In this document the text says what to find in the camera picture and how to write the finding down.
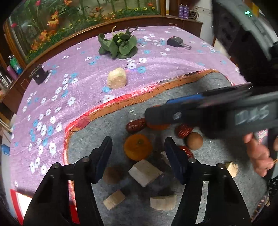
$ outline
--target black bracket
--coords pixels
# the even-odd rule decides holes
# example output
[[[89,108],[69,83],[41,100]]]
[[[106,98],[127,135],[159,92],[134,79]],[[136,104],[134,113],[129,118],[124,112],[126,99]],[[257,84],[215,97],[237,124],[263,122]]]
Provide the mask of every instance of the black bracket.
[[[204,221],[196,225],[249,226],[251,219],[236,183],[224,164],[201,164],[188,158],[171,137],[164,143],[175,177],[185,184],[172,226],[194,226],[201,202],[203,181],[209,181]]]

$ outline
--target brown ball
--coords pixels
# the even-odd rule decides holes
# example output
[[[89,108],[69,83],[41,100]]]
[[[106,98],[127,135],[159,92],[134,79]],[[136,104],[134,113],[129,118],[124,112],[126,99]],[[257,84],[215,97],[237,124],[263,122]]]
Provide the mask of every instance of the brown ball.
[[[118,166],[106,167],[102,179],[106,184],[117,184],[122,179],[122,170]]]
[[[191,150],[198,150],[203,145],[203,138],[200,134],[192,132],[186,137],[186,145]]]

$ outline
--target orange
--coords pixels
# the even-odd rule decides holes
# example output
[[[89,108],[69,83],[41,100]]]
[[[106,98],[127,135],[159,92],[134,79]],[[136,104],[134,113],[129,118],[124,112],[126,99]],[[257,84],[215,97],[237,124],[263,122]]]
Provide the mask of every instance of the orange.
[[[152,152],[152,144],[143,134],[134,134],[127,138],[123,146],[125,154],[132,160],[140,161]]]

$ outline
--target spray can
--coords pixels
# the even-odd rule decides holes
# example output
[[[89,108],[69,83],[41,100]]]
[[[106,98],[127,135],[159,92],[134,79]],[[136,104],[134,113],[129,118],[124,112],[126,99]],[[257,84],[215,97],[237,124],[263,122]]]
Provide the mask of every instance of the spray can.
[[[184,5],[180,4],[179,9],[178,9],[178,17],[183,18],[183,12],[184,12]]]
[[[189,16],[189,7],[188,7],[188,5],[186,5],[184,7],[183,18],[188,19],[188,16]]]

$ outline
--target screw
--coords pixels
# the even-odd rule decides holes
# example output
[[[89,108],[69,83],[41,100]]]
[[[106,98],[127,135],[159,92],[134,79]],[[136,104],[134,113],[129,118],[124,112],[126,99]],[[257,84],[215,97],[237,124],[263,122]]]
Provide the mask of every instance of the screw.
[[[59,163],[54,163],[54,164],[52,165],[52,167],[53,167],[54,169],[57,169],[59,166],[60,166]]]
[[[216,166],[220,169],[225,169],[225,165],[223,163],[218,163]]]
[[[180,111],[178,111],[176,114],[173,115],[174,120],[180,119],[181,117],[182,117],[182,113]]]
[[[195,158],[189,158],[188,161],[191,162],[191,163],[194,163],[194,162],[196,162],[196,159]]]
[[[82,162],[86,163],[90,160],[88,156],[82,158]]]

